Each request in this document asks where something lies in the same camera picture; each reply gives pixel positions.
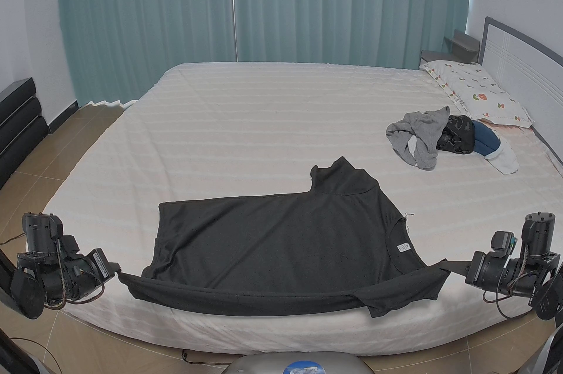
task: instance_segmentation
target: gray cloth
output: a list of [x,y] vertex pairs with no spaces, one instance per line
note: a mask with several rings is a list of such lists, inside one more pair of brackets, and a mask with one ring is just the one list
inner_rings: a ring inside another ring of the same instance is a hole
[[[448,106],[436,111],[407,113],[399,122],[387,127],[386,135],[394,151],[409,165],[432,169],[436,166],[438,156],[436,144],[442,136],[449,116]],[[409,139],[413,135],[417,137],[417,146],[411,154]]]

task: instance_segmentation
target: headboard frame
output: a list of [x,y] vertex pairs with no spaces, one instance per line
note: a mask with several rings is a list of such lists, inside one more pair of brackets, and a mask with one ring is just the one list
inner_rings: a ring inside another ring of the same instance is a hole
[[522,32],[485,18],[479,64],[534,120],[534,131],[563,159],[563,57]]

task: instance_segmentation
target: pillow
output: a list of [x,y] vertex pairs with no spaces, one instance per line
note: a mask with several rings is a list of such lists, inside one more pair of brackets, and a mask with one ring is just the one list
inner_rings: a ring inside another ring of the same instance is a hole
[[501,89],[480,64],[431,61],[420,66],[471,119],[529,128],[534,122],[522,105]]

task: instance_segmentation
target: mattress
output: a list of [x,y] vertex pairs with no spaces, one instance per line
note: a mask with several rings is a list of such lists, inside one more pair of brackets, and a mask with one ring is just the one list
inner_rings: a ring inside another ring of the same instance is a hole
[[[563,220],[563,178],[529,129],[498,127],[520,169],[502,175],[477,153],[440,152],[433,171],[393,152],[386,127],[404,113],[453,104],[422,71],[330,64],[201,63],[169,70],[82,157],[46,207],[83,251],[101,247],[124,272],[151,263],[158,204],[211,197],[307,191],[313,165],[341,156],[364,168],[408,215],[419,256],[470,260],[496,230],[521,233],[526,214]],[[559,222],[552,250],[563,251]],[[118,334],[201,351],[344,351],[358,355],[425,349],[503,318],[482,291],[451,274],[438,300],[383,317],[366,307],[284,317],[190,313],[134,299],[117,279],[76,317]],[[527,301],[501,303],[506,314]]]

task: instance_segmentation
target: round blue logo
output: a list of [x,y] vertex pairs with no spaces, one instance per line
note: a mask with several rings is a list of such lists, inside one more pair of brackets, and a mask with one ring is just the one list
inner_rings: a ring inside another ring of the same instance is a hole
[[287,366],[283,374],[327,374],[320,364],[305,360]]

